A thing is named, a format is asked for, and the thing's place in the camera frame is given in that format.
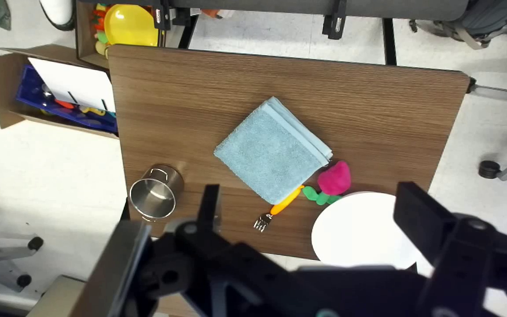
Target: white plate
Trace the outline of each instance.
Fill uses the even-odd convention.
[[[312,228],[317,256],[333,265],[431,267],[393,218],[394,195],[356,191],[327,205]]]

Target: wooden table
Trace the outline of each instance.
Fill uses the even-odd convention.
[[[127,184],[157,163],[185,175],[172,216],[192,216],[206,182],[224,186],[222,232],[262,251],[313,256],[320,207],[297,198],[264,233],[268,203],[218,158],[215,145],[260,101],[278,96],[345,158],[356,189],[428,188],[468,85],[461,71],[225,52],[113,47],[109,66]],[[155,221],[160,235],[164,221]]]

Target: folded cloth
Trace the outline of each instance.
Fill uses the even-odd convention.
[[[276,203],[327,165],[333,151],[271,96],[216,145],[215,156]]]

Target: stainless steel cup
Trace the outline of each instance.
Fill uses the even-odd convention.
[[[181,172],[172,165],[157,163],[132,182],[128,198],[144,219],[157,219],[169,216],[176,209],[181,191]]]

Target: pink ball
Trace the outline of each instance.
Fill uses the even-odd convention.
[[[352,172],[347,161],[340,159],[317,175],[319,186],[326,195],[341,195],[352,188]]]

